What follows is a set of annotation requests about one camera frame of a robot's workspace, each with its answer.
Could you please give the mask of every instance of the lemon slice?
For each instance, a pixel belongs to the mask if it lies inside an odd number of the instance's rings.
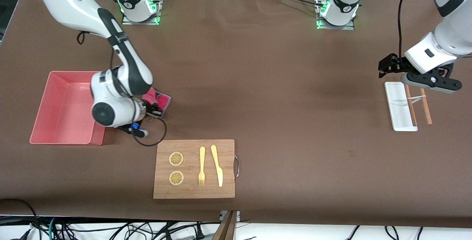
[[[184,181],[184,174],[182,174],[181,171],[173,171],[172,173],[170,173],[169,182],[172,185],[178,186],[182,184],[183,181]]]
[[[180,166],[180,164],[183,161],[184,161],[184,156],[179,152],[172,153],[169,156],[169,163],[172,164],[173,166]]]

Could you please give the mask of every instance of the brown tabletop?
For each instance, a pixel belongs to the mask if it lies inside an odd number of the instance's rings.
[[[462,90],[427,92],[432,126],[418,104],[418,132],[394,132],[383,83],[399,76],[376,68],[398,51],[398,1],[362,0],[354,31],[317,30],[313,7],[293,0],[165,0],[161,25],[125,25],[173,97],[167,139],[234,139],[241,159],[234,199],[153,200],[156,148],[121,131],[96,147],[29,144],[49,72],[106,70],[110,47],[92,35],[78,45],[41,0],[20,0],[0,47],[0,197],[39,215],[216,220],[236,209],[253,222],[472,227],[471,60],[453,72]],[[433,0],[405,0],[402,18],[403,49],[441,20]],[[143,126],[148,143],[162,132]]]

